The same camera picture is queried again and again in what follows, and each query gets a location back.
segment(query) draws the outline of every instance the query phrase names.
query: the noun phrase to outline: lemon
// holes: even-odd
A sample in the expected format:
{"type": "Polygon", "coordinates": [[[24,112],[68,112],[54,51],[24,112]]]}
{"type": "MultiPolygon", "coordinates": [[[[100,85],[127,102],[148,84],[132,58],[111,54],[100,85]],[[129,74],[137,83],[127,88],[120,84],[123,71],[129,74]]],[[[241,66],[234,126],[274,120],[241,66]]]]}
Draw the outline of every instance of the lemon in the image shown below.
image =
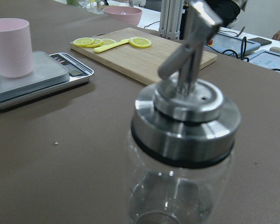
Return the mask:
{"type": "Polygon", "coordinates": [[[112,40],[112,39],[102,39],[103,43],[102,45],[108,45],[108,44],[112,44],[112,43],[116,43],[117,41],[112,40]]]}
{"type": "Polygon", "coordinates": [[[73,41],[73,44],[78,47],[84,47],[86,45],[92,44],[94,39],[91,37],[82,37],[73,41]]]}
{"type": "Polygon", "coordinates": [[[94,39],[94,42],[92,44],[85,45],[84,47],[86,47],[86,48],[96,48],[96,47],[102,45],[102,43],[103,43],[102,39],[94,39]]]}
{"type": "Polygon", "coordinates": [[[131,37],[129,43],[137,48],[148,48],[151,46],[151,41],[143,37],[131,37]]]}

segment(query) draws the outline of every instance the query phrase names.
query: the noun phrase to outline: cutting board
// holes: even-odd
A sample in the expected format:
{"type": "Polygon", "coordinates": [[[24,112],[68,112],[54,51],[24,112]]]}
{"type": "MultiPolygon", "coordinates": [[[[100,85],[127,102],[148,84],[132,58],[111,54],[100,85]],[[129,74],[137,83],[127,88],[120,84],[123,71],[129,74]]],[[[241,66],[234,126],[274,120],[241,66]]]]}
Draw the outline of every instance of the cutting board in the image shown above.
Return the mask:
{"type": "MultiPolygon", "coordinates": [[[[70,43],[70,48],[146,85],[159,82],[161,80],[158,75],[159,66],[181,44],[133,28],[114,31],[100,35],[98,38],[110,38],[119,42],[122,39],[133,36],[149,39],[152,42],[152,46],[149,48],[137,48],[131,44],[125,44],[98,54],[93,52],[93,48],[77,47],[72,42],[70,43]]],[[[200,69],[213,63],[216,59],[216,54],[203,52],[200,69]]]]}

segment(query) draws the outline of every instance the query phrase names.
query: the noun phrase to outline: pink bowl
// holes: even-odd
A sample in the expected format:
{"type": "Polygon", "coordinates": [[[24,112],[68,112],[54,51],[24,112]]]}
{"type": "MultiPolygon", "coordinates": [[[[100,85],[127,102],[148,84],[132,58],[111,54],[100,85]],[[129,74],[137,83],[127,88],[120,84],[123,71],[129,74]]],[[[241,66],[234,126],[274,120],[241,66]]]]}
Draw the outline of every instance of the pink bowl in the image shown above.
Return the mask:
{"type": "Polygon", "coordinates": [[[126,6],[109,6],[104,8],[104,14],[109,15],[115,20],[126,22],[137,26],[142,16],[142,10],[126,6]]]}

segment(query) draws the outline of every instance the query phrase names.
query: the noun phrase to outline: stainless steel lid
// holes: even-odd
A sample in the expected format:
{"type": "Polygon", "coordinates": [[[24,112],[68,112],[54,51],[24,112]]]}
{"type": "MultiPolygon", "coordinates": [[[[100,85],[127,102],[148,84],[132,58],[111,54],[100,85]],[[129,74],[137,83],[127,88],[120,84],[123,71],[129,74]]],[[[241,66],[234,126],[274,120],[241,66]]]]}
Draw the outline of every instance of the stainless steel lid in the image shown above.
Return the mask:
{"type": "Polygon", "coordinates": [[[140,92],[131,129],[136,143],[155,159],[203,168],[229,155],[240,113],[217,87],[197,79],[203,46],[221,20],[202,0],[190,1],[189,10],[189,35],[159,68],[163,80],[140,92]]]}

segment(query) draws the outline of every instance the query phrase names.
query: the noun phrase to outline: white wall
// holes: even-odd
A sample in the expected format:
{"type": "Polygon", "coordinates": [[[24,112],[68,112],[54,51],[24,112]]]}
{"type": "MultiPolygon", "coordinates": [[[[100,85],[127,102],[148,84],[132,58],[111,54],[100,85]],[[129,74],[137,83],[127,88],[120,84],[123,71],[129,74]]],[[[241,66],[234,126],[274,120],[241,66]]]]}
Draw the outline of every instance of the white wall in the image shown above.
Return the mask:
{"type": "Polygon", "coordinates": [[[241,11],[232,29],[272,38],[280,29],[280,0],[248,0],[245,12],[241,11]]]}

